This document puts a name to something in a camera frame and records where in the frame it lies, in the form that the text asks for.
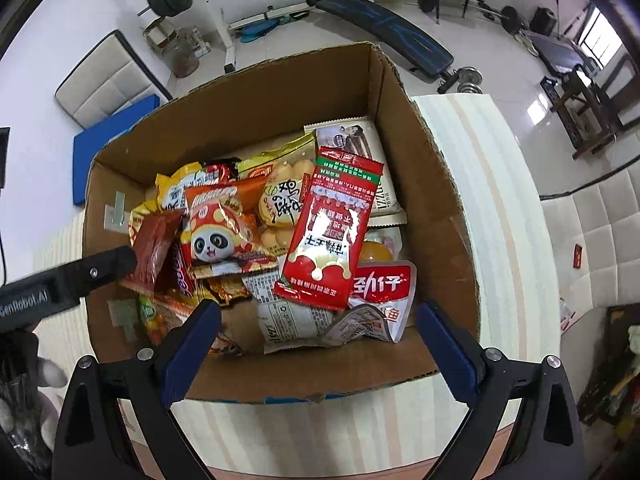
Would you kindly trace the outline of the gloved left hand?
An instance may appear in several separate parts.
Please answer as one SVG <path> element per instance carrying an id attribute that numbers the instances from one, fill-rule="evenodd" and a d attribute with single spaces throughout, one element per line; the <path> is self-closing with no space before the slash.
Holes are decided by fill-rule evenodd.
<path id="1" fill-rule="evenodd" d="M 1 448 L 30 474 L 45 477 L 51 468 L 56 411 L 40 394 L 62 388 L 67 376 L 55 362 L 38 356 L 31 332 L 1 335 Z"/>

